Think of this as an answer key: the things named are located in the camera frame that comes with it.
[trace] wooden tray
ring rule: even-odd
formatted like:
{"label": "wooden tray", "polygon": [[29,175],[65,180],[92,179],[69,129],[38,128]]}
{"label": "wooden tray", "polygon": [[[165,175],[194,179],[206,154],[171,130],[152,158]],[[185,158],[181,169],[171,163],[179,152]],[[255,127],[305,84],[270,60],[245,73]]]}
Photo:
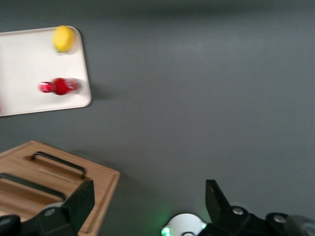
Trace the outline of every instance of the wooden tray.
{"label": "wooden tray", "polygon": [[[94,181],[95,206],[82,226],[80,236],[96,236],[118,183],[120,173],[76,155],[30,141],[0,153],[0,173],[9,173],[63,192],[69,197],[83,181],[82,172],[43,157],[31,160],[42,151],[86,169],[85,179]],[[46,205],[62,202],[61,198],[39,190],[0,179],[0,216],[17,214],[22,221],[37,215]]]}

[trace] black handle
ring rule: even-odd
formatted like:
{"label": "black handle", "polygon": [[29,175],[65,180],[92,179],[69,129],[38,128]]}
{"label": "black handle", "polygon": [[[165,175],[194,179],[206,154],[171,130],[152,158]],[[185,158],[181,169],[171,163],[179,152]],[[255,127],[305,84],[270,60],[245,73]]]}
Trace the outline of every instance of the black handle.
{"label": "black handle", "polygon": [[20,178],[20,177],[17,177],[17,176],[8,174],[8,173],[0,173],[0,178],[5,178],[5,179],[11,180],[13,182],[26,185],[28,187],[35,188],[37,190],[55,195],[55,196],[60,197],[63,200],[65,200],[65,195],[62,192],[59,192],[59,191],[52,189],[52,188],[49,188],[49,187],[45,187],[45,186],[40,185],[38,183],[31,182],[31,181],[26,180],[24,178]]}
{"label": "black handle", "polygon": [[74,163],[71,163],[71,162],[62,160],[62,159],[60,159],[60,158],[58,158],[58,157],[56,157],[56,156],[47,154],[47,153],[45,153],[45,152],[43,152],[43,151],[37,151],[37,152],[35,152],[35,153],[31,156],[31,160],[34,160],[34,159],[35,159],[35,156],[37,156],[37,155],[47,157],[48,159],[51,159],[51,160],[53,160],[53,161],[57,161],[57,162],[62,163],[62,164],[64,164],[64,165],[67,165],[67,166],[73,167],[73,168],[75,168],[75,169],[77,169],[77,170],[80,170],[80,171],[83,172],[82,178],[85,178],[86,170],[85,170],[85,168],[83,168],[82,166],[78,166],[78,165],[76,165],[76,164],[74,164]]}

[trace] yellow lemon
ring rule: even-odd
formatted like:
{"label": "yellow lemon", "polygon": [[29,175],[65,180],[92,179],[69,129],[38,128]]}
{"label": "yellow lemon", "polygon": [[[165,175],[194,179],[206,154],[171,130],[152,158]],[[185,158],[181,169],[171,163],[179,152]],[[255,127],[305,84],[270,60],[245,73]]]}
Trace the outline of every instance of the yellow lemon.
{"label": "yellow lemon", "polygon": [[69,26],[58,26],[54,34],[54,46],[58,52],[65,53],[74,43],[75,33]]}

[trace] gray table surface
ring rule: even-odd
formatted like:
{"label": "gray table surface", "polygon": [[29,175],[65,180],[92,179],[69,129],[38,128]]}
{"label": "gray table surface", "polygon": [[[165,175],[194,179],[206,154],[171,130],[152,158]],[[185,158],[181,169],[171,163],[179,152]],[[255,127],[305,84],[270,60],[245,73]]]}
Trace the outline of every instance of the gray table surface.
{"label": "gray table surface", "polygon": [[0,118],[0,151],[37,140],[120,171],[99,235],[209,222],[206,179],[258,217],[315,219],[314,1],[2,0],[0,19],[82,35],[91,104]]}

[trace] red bottle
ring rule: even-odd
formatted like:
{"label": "red bottle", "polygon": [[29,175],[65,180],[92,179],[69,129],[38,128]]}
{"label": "red bottle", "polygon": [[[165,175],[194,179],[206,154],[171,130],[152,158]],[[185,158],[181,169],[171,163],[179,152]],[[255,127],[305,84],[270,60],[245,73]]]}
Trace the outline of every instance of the red bottle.
{"label": "red bottle", "polygon": [[57,95],[64,95],[78,91],[80,84],[75,79],[56,78],[52,82],[39,83],[38,88],[42,92],[54,92]]}

